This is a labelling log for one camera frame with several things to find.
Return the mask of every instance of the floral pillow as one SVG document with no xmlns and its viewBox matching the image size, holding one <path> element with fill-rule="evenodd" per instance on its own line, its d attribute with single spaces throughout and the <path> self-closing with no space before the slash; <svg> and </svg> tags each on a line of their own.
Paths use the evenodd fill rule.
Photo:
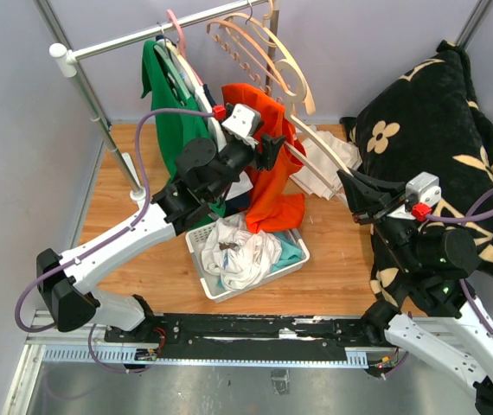
<svg viewBox="0 0 493 415">
<path fill-rule="evenodd" d="M 360 149 L 365 174 L 408 182 L 421 171 L 432 173 L 443 190 L 433 214 L 461 217 L 493 188 L 493 124 L 477 106 L 465 51 L 443 41 L 437 52 L 400 76 L 357 118 L 341 123 Z M 493 197 L 482 212 L 492 208 Z M 493 218 L 467 228 L 481 259 L 478 269 L 493 277 Z M 372 245 L 373 286 L 398 270 L 378 238 L 372 236 Z"/>
</svg>

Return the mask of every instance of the white plastic basket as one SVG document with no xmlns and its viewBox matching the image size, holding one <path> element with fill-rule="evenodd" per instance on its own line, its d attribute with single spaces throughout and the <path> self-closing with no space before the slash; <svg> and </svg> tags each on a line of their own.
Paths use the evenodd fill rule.
<svg viewBox="0 0 493 415">
<path fill-rule="evenodd" d="M 284 232 L 284 234 L 290 242 L 294 243 L 302 250 L 302 259 L 300 259 L 300 261 L 298 261 L 296 264 L 289 265 L 282 270 L 268 274 L 256 285 L 251 285 L 244 290 L 227 291 L 220 284 L 218 284 L 218 282 L 220 281 L 219 277 L 215 277 L 214 275 L 207 273 L 202 268 L 201 251 L 206 245 L 206 239 L 208 239 L 208 236 L 212 232 L 214 226 L 214 223 L 210 223 L 204 227 L 199 227 L 193 231 L 189 231 L 185 235 L 185 239 L 187 240 L 187 246 L 189 247 L 191 258 L 193 259 L 196 270 L 198 271 L 201 278 L 202 288 L 206 293 L 206 297 L 216 301 L 217 303 L 228 300 L 231 297 L 238 296 L 240 293 L 249 291 L 252 288 L 267 284 L 274 279 L 281 278 L 284 275 L 290 274 L 291 272 L 298 271 L 304 266 L 306 261 L 310 259 L 310 253 L 308 252 L 306 244 L 300 237 L 300 233 L 297 229 L 291 229 L 290 231 Z"/>
</svg>

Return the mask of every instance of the wooden board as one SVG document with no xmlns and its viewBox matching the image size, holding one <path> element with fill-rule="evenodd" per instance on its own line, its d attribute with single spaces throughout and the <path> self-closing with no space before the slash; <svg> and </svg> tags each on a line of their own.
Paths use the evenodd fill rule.
<svg viewBox="0 0 493 415">
<path fill-rule="evenodd" d="M 343 137 L 339 125 L 318 128 Z M 116 125 L 112 131 L 120 149 L 129 152 L 136 162 L 134 135 L 135 125 Z M 169 177 L 157 149 L 155 126 L 146 125 L 141 139 L 150 188 L 155 192 Z M 106 154 L 80 243 L 137 211 L 129 191 L 112 157 Z M 290 181 L 285 192 L 297 193 L 300 189 Z M 206 298 L 184 235 L 138 255 L 99 287 L 126 296 L 141 295 L 159 312 L 362 315 L 375 300 L 368 283 L 373 263 L 368 227 L 356 225 L 340 201 L 307 196 L 306 214 L 299 231 L 311 253 L 302 270 L 223 303 Z M 422 315 L 409 302 L 404 308 L 416 316 Z"/>
</svg>

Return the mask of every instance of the white garment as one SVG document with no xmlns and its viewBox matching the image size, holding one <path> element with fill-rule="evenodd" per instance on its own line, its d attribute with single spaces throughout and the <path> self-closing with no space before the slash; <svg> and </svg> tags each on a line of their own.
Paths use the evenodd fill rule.
<svg viewBox="0 0 493 415">
<path fill-rule="evenodd" d="M 236 246 L 226 248 L 221 244 Z M 204 270 L 220 277 L 228 291 L 242 290 L 259 283 L 270 273 L 280 256 L 279 240 L 264 231 L 248 232 L 242 214 L 218 219 L 201 252 Z"/>
<path fill-rule="evenodd" d="M 357 169 L 362 164 L 360 153 L 357 147 L 351 143 L 335 137 L 329 131 L 316 131 L 316 134 L 337 154 L 341 160 L 351 169 Z M 314 144 L 309 138 L 302 142 L 306 150 L 306 157 L 313 162 L 323 173 L 323 176 L 338 191 L 343 185 L 336 173 L 338 167 Z M 315 194 L 330 200 L 333 197 L 333 191 L 325 186 L 316 175 L 303 167 L 298 173 L 291 176 L 291 179 L 308 195 Z"/>
<path fill-rule="evenodd" d="M 159 45 L 163 47 L 164 39 L 160 39 Z M 179 54 L 179 49 L 177 49 L 170 40 L 166 40 L 166 48 L 168 54 L 171 55 L 172 61 L 176 66 L 177 72 L 181 75 L 183 82 L 189 92 L 195 96 L 195 101 L 198 104 L 199 110 L 204 112 L 212 112 L 212 106 L 206 98 L 206 93 L 204 92 L 204 86 L 202 86 L 195 76 L 195 71 L 190 66 L 190 64 Z M 214 117 L 207 119 L 208 132 L 212 137 L 215 138 L 215 142 L 218 144 L 218 151 L 223 150 L 227 145 L 226 136 L 223 134 L 220 122 Z M 229 201 L 234 197 L 242 195 L 250 191 L 253 188 L 253 184 L 248 178 L 248 174 L 244 171 L 239 174 L 239 181 L 233 183 L 227 193 L 226 200 Z"/>
</svg>

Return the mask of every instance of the red cable connector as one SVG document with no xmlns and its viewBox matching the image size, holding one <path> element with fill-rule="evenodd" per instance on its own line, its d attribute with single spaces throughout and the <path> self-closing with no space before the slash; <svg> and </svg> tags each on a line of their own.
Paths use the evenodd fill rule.
<svg viewBox="0 0 493 415">
<path fill-rule="evenodd" d="M 412 207 L 412 215 L 416 220 L 423 222 L 427 219 L 427 215 L 431 213 L 431 208 L 425 203 L 416 203 Z"/>
<path fill-rule="evenodd" d="M 218 121 L 223 121 L 224 119 L 226 119 L 227 111 L 225 106 L 216 105 L 214 108 L 212 108 L 212 110 L 214 111 L 214 118 Z"/>
</svg>

